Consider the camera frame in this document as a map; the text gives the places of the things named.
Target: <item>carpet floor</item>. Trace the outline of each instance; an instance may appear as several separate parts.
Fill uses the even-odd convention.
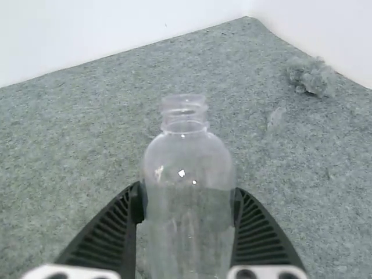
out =
[[[306,54],[245,17],[1,88],[0,277],[53,261],[138,180],[161,97],[187,92],[207,96],[238,186],[311,278],[372,278],[372,91],[337,74],[334,98],[296,94],[293,56]]]

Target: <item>plastic bottle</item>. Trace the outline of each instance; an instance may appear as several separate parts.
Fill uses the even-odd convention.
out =
[[[234,240],[234,167],[208,132],[203,95],[162,100],[162,133],[142,169],[152,279],[225,279]]]

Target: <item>bottle mouth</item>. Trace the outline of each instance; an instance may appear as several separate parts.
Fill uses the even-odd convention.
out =
[[[205,130],[206,98],[199,94],[171,95],[162,99],[162,130],[189,134]]]
[[[162,112],[168,110],[188,110],[190,108],[205,108],[206,97],[201,94],[170,95],[162,99]]]

